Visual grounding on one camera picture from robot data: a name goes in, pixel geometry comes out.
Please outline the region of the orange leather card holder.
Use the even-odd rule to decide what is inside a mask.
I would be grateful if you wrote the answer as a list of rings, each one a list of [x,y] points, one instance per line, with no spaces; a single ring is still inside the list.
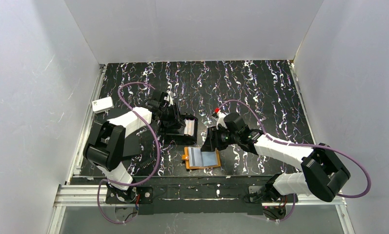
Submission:
[[[219,151],[202,152],[199,147],[185,147],[182,155],[187,170],[221,167]]]

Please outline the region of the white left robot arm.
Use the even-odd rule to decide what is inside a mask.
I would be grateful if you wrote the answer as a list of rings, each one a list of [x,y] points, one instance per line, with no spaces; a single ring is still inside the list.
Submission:
[[[158,121],[166,132],[183,130],[187,124],[171,91],[155,90],[141,107],[119,117],[95,122],[84,147],[83,156],[99,168],[113,187],[126,191],[133,181],[122,164],[125,139],[140,128]]]

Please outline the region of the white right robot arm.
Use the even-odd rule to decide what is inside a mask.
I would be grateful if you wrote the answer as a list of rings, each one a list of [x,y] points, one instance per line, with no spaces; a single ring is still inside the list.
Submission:
[[[275,174],[258,195],[277,200],[289,194],[314,195],[331,202],[349,181],[351,174],[335,152],[326,145],[294,146],[263,130],[251,129],[239,114],[217,113],[217,125],[208,127],[203,152],[221,151],[237,145],[243,151],[268,156],[298,169],[297,173]]]

